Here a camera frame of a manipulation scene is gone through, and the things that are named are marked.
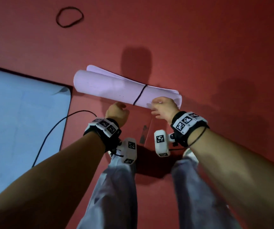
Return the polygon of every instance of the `paper roll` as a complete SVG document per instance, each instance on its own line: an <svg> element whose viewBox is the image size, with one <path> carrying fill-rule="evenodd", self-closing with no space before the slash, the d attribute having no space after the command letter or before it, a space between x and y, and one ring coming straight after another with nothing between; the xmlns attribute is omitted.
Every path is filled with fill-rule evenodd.
<svg viewBox="0 0 274 229"><path fill-rule="evenodd" d="M108 73L101 74L88 70L79 70L74 75L74 87L81 93L133 104L142 91L144 84L129 80L125 77L118 77L118 75L113 73L112 75L109 75ZM151 101L160 96L166 96L173 99L180 108L182 96L179 95L176 90L153 86L147 86L144 89L135 105L151 108Z"/></svg>

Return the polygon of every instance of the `red floor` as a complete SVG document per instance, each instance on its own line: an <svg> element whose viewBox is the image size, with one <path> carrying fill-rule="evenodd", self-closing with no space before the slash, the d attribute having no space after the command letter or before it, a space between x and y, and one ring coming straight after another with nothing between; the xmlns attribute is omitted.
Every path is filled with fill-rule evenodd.
<svg viewBox="0 0 274 229"><path fill-rule="evenodd" d="M84 22L59 27L55 16L66 6L80 8ZM65 13L61 21L77 17ZM274 0L0 0L0 67L73 85L75 72L89 64L177 89L183 110L274 162ZM74 91L70 113L103 116L110 103ZM151 122L148 109L129 108L134 127L127 124L122 136L139 141L148 132L151 149L153 131L165 123ZM63 146L91 119L70 117ZM178 228L172 179L161 171L172 161L145 154L136 176L138 227ZM68 229L77 226L107 164L104 157Z"/></svg>

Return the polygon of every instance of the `light gray pants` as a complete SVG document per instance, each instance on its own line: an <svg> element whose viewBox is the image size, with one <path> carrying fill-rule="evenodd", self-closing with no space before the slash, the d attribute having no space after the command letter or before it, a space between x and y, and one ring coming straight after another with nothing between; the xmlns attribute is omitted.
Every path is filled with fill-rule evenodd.
<svg viewBox="0 0 274 229"><path fill-rule="evenodd" d="M136 229L135 165L113 156L101 174L78 229ZM226 203L199 177L191 158L177 161L171 171L181 229L240 228Z"/></svg>

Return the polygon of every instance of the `blue mat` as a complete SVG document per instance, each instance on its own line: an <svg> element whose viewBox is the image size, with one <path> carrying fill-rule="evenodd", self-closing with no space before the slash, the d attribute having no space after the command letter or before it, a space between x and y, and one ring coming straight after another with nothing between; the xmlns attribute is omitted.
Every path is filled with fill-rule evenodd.
<svg viewBox="0 0 274 229"><path fill-rule="evenodd" d="M64 86L0 71L0 192L32 167L70 100ZM36 164L59 151L64 127L65 120L49 135Z"/></svg>

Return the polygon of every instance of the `wrist strap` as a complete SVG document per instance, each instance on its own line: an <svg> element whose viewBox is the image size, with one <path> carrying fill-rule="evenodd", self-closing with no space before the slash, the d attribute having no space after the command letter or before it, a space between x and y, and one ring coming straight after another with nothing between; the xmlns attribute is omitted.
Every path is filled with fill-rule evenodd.
<svg viewBox="0 0 274 229"><path fill-rule="evenodd" d="M111 118L96 118L90 122L83 135L96 132L105 145L105 152L116 149L119 145L121 130L119 124Z"/></svg>
<svg viewBox="0 0 274 229"><path fill-rule="evenodd" d="M188 147L188 137L199 127L209 128L207 120L193 112L178 112L172 119L175 141Z"/></svg>

